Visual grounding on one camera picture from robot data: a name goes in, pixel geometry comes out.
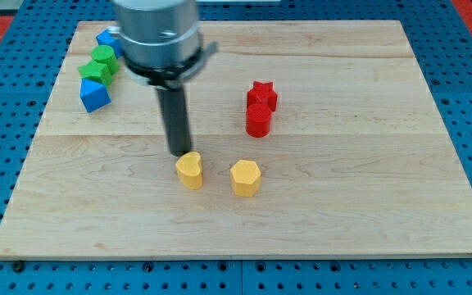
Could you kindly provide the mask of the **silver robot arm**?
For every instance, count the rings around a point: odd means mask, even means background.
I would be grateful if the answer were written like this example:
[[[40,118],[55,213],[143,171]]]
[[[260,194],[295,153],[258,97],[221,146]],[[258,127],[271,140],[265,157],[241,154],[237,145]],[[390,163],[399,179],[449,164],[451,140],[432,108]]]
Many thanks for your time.
[[[218,51],[204,43],[194,0],[112,0],[125,64],[157,91],[170,153],[192,151],[185,84]]]

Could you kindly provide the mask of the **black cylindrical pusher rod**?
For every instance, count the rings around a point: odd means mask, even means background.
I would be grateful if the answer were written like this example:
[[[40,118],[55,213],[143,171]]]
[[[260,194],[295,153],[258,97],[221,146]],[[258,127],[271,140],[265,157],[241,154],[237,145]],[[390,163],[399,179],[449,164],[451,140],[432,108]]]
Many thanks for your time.
[[[192,150],[184,88],[157,88],[157,98],[170,154],[181,157]]]

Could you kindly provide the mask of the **black clamp ring mount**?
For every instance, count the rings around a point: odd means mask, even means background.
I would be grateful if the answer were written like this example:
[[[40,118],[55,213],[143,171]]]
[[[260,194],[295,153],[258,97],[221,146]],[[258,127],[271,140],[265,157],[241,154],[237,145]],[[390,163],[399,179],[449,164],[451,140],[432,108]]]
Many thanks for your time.
[[[125,66],[133,79],[141,84],[163,89],[177,89],[198,75],[208,60],[219,51],[219,43],[211,42],[199,48],[189,59],[174,66],[146,67],[124,58]]]

